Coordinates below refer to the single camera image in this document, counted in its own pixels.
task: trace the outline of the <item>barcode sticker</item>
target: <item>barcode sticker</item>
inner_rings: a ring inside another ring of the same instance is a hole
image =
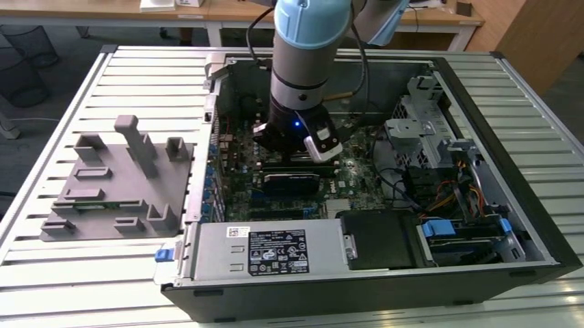
[[[227,238],[247,238],[250,227],[227,227]]]

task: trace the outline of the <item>blue tab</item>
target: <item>blue tab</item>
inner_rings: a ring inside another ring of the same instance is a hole
[[[174,261],[174,249],[159,249],[154,255],[156,263]]]
[[[432,236],[453,236],[456,234],[453,223],[446,219],[429,220],[421,225],[421,230],[426,238]]]
[[[505,234],[513,232],[513,227],[511,227],[509,220],[507,220],[507,219],[500,219],[500,220],[499,220],[499,223],[501,224],[503,232],[504,232]]]
[[[434,231],[432,231],[430,222],[426,222],[421,225],[421,231],[424,231],[424,235],[432,237],[434,235]]]

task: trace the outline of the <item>gray floor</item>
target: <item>gray floor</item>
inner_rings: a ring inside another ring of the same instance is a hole
[[[92,27],[91,37],[82,39],[74,27],[47,27],[47,33],[60,55],[60,62],[40,70],[42,78],[51,89],[51,98],[40,105],[27,109],[12,107],[0,98],[0,109],[9,118],[60,118],[70,101],[74,98],[78,87],[86,77],[91,64],[96,58],[103,44],[170,46],[177,45],[178,31],[169,29],[174,38],[163,40],[159,30],[155,28],[114,28]],[[270,31],[258,31],[258,46],[269,46],[271,40]],[[245,46],[241,31],[230,31],[223,34],[226,46]],[[194,33],[194,45],[207,46],[206,32],[201,29]],[[0,46],[7,46],[0,39]],[[549,93],[545,102],[560,116],[568,128],[584,141],[584,61],[577,59],[565,71]],[[0,137],[0,191],[19,190],[28,172],[34,166],[44,144],[54,132],[56,122],[51,121],[19,121],[22,138],[7,141]],[[0,215],[5,213],[11,199],[0,197]]]

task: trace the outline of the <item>slotted metal table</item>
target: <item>slotted metal table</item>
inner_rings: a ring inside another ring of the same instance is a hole
[[[139,129],[150,133],[152,142],[170,136],[197,142],[206,132],[201,120],[207,97],[205,65],[211,52],[246,50],[120,46],[99,54],[0,223],[1,327],[215,327],[191,322],[152,282],[154,252],[173,238],[58,243],[39,240],[42,223],[78,157],[72,145],[82,132],[99,132],[106,143],[122,143],[122,136],[114,132],[119,114],[140,119]],[[353,50],[340,53],[358,56]],[[488,53],[370,53],[438,55],[448,59],[584,260],[584,149],[508,62]],[[523,286],[483,304],[221,326],[583,327],[583,304],[580,269],[547,284]]]

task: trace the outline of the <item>white cable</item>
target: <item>white cable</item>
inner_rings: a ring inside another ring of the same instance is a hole
[[[54,121],[54,122],[60,122],[62,120],[58,118],[13,118],[9,121]]]

